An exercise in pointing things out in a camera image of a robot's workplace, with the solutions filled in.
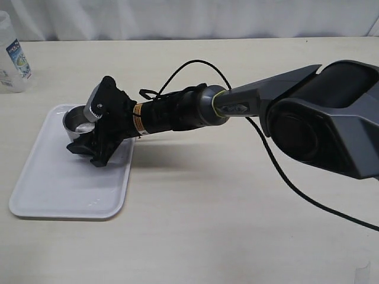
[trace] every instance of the black cable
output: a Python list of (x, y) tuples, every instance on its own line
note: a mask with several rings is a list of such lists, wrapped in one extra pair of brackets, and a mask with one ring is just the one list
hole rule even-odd
[[(200, 59), (195, 59), (195, 60), (190, 60), (186, 63), (184, 63), (182, 66), (180, 66), (179, 68), (177, 68), (177, 70), (170, 76), (170, 78), (166, 81), (166, 83), (162, 86), (162, 88), (160, 89), (160, 91), (158, 93), (152, 91), (152, 92), (149, 92), (149, 93), (154, 93), (156, 94), (156, 97), (155, 98), (159, 98), (161, 95), (162, 95), (162, 92), (163, 90), (168, 86), (168, 84), (171, 82), (171, 80), (187, 65), (191, 64), (191, 63), (203, 63), (205, 65), (208, 65), (210, 67), (212, 67), (220, 76), (221, 78), (224, 80), (225, 84), (227, 85), (228, 89), (231, 90), (232, 87), (230, 86), (228, 80), (226, 79), (226, 77), (224, 76), (224, 74), (222, 74), (222, 72), (217, 68), (215, 67), (215, 65), (207, 62), (207, 61), (204, 61), (204, 60), (200, 60)], [(270, 148), (270, 146), (268, 145), (267, 143), (267, 139), (266, 137), (264, 136), (262, 130), (258, 127), (258, 125), (250, 118), (250, 117), (246, 117), (247, 121), (249, 121), (251, 123), (251, 125), (255, 128), (256, 132), (258, 133), (259, 137), (261, 138), (262, 142), (263, 142), (263, 145), (267, 151), (267, 154), (269, 156), (269, 158), (271, 159), (272, 161), (272, 164), (274, 165), (275, 169), (277, 170), (277, 172), (279, 173), (279, 175), (281, 176), (281, 178), (283, 179), (283, 181), (290, 187), (290, 189), (292, 189), (297, 195), (299, 195), (301, 198), (303, 198), (304, 200), (306, 200), (307, 202), (311, 203), (312, 205), (320, 208), (321, 210), (324, 210), (326, 212), (329, 212), (333, 215), (336, 215), (336, 216), (339, 216), (343, 219), (346, 219), (348, 221), (351, 221), (351, 222), (354, 222), (358, 225), (361, 225), (361, 226), (364, 226), (366, 228), (369, 228), (369, 229), (372, 229), (374, 231), (379, 231), (379, 226), (375, 226), (375, 225), (372, 225), (370, 223), (367, 223), (365, 221), (362, 221), (362, 220), (359, 220), (359, 219), (356, 219), (354, 217), (351, 217), (349, 215), (346, 215), (342, 212), (339, 212), (337, 210), (334, 210), (332, 208), (329, 208), (317, 201), (315, 201), (314, 199), (312, 199), (311, 197), (309, 197), (308, 195), (306, 195), (305, 193), (303, 193), (301, 190), (299, 190), (299, 188), (297, 188), (291, 181), (290, 179), (287, 177), (287, 175), (283, 172), (281, 166), (279, 165), (278, 161), (276, 160), (274, 154), (272, 153), (272, 150)]]

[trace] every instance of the table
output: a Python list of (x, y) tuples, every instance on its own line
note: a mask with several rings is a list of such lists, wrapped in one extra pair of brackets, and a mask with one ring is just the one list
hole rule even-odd
[[(308, 64), (379, 64), (379, 38), (30, 42), (32, 87), (0, 94), (0, 283), (353, 283), (379, 234), (325, 213), (293, 193), (246, 120), (138, 140), (126, 204), (106, 222), (19, 220), (8, 201), (48, 111), (85, 103), (104, 75), (143, 101), (183, 62), (205, 59), (242, 85)], [(222, 84), (207, 66), (184, 69), (167, 91)], [(284, 156), (305, 193), (379, 224), (379, 183)]]

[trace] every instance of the plastic tray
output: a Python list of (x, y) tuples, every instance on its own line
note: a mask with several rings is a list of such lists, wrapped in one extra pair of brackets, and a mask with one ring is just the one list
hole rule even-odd
[(75, 105), (59, 105), (46, 117), (9, 200), (11, 212), (24, 218), (106, 220), (124, 205), (134, 139), (123, 141), (106, 167), (70, 153), (62, 125)]

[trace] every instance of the white curtain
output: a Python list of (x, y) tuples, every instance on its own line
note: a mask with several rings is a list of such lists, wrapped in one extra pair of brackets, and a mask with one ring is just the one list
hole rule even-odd
[(379, 36), (379, 0), (0, 0), (20, 40)]

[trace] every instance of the clear plastic container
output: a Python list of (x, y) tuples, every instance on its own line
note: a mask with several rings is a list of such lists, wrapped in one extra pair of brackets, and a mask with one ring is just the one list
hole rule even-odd
[(29, 87), (30, 79), (30, 65), (9, 14), (0, 11), (0, 84), (9, 92), (23, 92)]

